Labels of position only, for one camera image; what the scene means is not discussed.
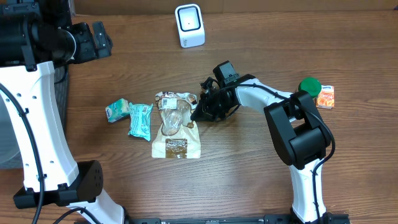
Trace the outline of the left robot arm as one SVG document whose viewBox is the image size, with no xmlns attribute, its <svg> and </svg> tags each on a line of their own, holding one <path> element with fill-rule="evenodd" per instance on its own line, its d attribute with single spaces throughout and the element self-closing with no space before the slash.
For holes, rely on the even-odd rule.
<svg viewBox="0 0 398 224">
<path fill-rule="evenodd" d="M 56 204 L 89 223 L 129 222 L 103 187 L 100 163 L 74 160 L 55 96 L 57 68 L 109 57 L 112 47 L 101 22 L 72 22 L 68 1 L 1 4 L 1 97 L 24 168 L 17 208 Z"/>
</svg>

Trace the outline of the orange small box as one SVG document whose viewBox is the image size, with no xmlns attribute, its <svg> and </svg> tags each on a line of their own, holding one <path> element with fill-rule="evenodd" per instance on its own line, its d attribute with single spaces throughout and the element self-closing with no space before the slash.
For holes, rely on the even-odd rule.
<svg viewBox="0 0 398 224">
<path fill-rule="evenodd" d="M 335 89 L 332 85 L 322 85 L 316 100 L 318 108 L 332 109 L 335 106 Z"/>
</svg>

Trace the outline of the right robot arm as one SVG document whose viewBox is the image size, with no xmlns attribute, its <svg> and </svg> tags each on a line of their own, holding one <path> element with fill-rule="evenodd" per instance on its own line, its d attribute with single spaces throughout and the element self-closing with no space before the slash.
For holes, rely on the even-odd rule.
<svg viewBox="0 0 398 224">
<path fill-rule="evenodd" d="M 312 96 L 304 90 L 276 90 L 250 74 L 241 76 L 229 61 L 217 65 L 213 74 L 200 85 L 191 119 L 220 122 L 241 106 L 263 113 L 274 149 L 290 169 L 294 192 L 290 222 L 325 223 L 321 172 L 331 157 L 326 149 L 334 148 L 335 140 Z"/>
</svg>

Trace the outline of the beige plastic pouch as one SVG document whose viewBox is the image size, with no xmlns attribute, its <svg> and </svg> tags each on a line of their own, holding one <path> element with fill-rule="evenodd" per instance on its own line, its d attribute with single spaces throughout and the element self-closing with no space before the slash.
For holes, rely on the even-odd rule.
<svg viewBox="0 0 398 224">
<path fill-rule="evenodd" d="M 162 118 L 152 142 L 152 157 L 158 159 L 198 159 L 201 142 L 197 123 L 191 115 L 198 105 L 191 93 L 159 92 L 155 102 Z"/>
</svg>

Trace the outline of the teal snack packet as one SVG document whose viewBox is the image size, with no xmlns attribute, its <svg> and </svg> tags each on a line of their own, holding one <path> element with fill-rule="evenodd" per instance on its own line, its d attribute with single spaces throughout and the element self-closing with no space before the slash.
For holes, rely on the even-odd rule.
<svg viewBox="0 0 398 224">
<path fill-rule="evenodd" d="M 128 135 L 143 138 L 150 142 L 150 114 L 153 105 L 129 103 L 131 122 Z"/>
</svg>

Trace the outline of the green lid jar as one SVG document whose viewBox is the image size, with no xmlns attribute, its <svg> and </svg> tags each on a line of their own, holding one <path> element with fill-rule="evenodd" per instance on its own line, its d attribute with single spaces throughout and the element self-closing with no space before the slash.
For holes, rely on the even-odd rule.
<svg viewBox="0 0 398 224">
<path fill-rule="evenodd" d="M 312 98 L 316 98 L 321 90 L 322 84 L 313 77 L 304 78 L 298 85 L 298 91 L 306 91 Z"/>
</svg>

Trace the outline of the teal white small box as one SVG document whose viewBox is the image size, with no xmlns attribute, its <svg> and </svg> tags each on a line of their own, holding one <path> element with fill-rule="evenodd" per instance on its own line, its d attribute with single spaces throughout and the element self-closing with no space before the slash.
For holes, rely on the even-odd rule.
<svg viewBox="0 0 398 224">
<path fill-rule="evenodd" d="M 121 98 L 111 103 L 105 108 L 106 116 L 109 123 L 114 123 L 129 115 L 128 100 Z"/>
</svg>

